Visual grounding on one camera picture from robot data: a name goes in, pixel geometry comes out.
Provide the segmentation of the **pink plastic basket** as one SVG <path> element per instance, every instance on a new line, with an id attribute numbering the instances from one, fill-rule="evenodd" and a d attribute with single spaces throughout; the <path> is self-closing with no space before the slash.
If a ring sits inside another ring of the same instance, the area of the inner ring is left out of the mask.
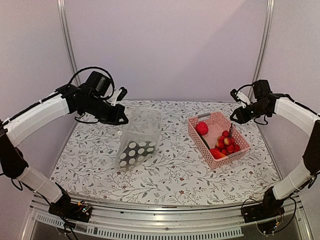
<path id="1" fill-rule="evenodd" d="M 220 111 L 188 119 L 188 133 L 211 169 L 239 159 L 250 144 Z"/>

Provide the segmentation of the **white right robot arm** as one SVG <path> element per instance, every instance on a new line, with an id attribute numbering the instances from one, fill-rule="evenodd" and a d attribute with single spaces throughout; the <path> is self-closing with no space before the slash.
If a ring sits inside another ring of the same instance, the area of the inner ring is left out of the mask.
<path id="1" fill-rule="evenodd" d="M 242 92 L 242 87 L 233 89 L 231 97 L 241 104 L 230 116 L 230 120 L 238 124 L 246 124 L 260 117 L 277 116 L 287 120 L 285 130 L 288 133 L 289 149 L 287 156 L 295 157 L 296 167 L 292 168 L 280 182 L 270 187 L 263 195 L 262 203 L 254 209 L 244 208 L 245 216 L 258 213 L 262 218 L 283 212 L 283 203 L 293 194 L 304 188 L 311 188 L 320 176 L 320 115 L 309 107 L 294 100 L 288 93 L 275 93 L 265 79 L 248 84 L 252 89 L 254 100 Z"/>

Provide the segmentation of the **red wrinkled apple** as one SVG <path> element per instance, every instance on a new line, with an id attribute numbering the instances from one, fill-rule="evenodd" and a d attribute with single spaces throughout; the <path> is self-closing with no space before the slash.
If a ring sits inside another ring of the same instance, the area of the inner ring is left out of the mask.
<path id="1" fill-rule="evenodd" d="M 195 131 L 200 135 L 204 136 L 209 132 L 209 127 L 204 121 L 200 121 L 195 126 Z"/>

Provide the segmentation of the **red cherry bunch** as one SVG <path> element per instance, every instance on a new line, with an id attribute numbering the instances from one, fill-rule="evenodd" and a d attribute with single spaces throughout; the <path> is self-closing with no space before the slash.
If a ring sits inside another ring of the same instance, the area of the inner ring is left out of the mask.
<path id="1" fill-rule="evenodd" d="M 217 137 L 215 149 L 219 149 L 226 156 L 237 153 L 241 150 L 240 146 L 236 144 L 236 139 L 233 136 L 233 124 L 228 130 L 224 130 L 221 135 Z"/>

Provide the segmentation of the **clear zip top bag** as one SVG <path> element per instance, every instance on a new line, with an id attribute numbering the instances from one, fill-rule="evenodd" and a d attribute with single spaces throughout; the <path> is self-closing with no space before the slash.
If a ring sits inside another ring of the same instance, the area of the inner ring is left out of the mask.
<path id="1" fill-rule="evenodd" d="M 124 148 L 129 144 L 129 142 L 155 142 L 156 151 L 162 130 L 162 119 L 162 111 L 159 109 L 142 107 L 133 109 L 131 111 L 128 124 L 124 125 L 123 129 L 120 132 L 120 145 L 115 161 L 119 171 L 126 172 L 132 170 L 121 170 L 119 167 L 119 156 Z"/>

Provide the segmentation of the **dark purple eggplant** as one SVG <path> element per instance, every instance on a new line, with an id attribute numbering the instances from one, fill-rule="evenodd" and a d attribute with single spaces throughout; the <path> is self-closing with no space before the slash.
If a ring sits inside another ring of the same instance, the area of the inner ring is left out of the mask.
<path id="1" fill-rule="evenodd" d="M 153 141 L 130 141 L 119 155 L 119 168 L 131 170 L 143 161 L 150 158 L 156 149 Z"/>

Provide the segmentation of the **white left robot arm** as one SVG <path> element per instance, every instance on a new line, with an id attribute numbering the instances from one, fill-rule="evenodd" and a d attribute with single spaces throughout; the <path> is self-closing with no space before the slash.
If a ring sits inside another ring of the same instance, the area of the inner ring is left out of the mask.
<path id="1" fill-rule="evenodd" d="M 45 197 L 63 217 L 70 217 L 75 211 L 69 195 L 58 184 L 30 167 L 18 147 L 44 126 L 75 112 L 92 115 L 98 123 L 107 125 L 129 122 L 125 107 L 119 104 L 128 93 L 127 89 L 116 89 L 108 71 L 100 67 L 91 67 L 91 70 L 86 82 L 80 86 L 69 81 L 46 98 L 0 123 L 0 166 L 3 174 Z"/>

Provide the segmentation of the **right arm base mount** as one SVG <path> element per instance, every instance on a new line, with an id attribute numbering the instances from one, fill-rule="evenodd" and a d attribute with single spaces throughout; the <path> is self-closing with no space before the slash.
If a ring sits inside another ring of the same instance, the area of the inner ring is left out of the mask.
<path id="1" fill-rule="evenodd" d="M 285 210 L 283 200 L 263 200 L 258 202 L 253 198 L 246 199 L 240 208 L 244 222 L 253 223 L 270 218 L 280 217 L 280 220 L 271 220 L 259 223 L 257 229 L 264 235 L 272 235 L 278 229 Z"/>

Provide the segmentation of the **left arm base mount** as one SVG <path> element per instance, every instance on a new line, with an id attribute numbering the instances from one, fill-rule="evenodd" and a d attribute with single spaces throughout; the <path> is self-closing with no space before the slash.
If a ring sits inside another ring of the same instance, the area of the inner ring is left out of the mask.
<path id="1" fill-rule="evenodd" d="M 85 203 L 83 200 L 78 203 L 72 203 L 70 200 L 65 199 L 51 203 L 48 212 L 66 220 L 88 223 L 92 210 L 92 205 Z"/>

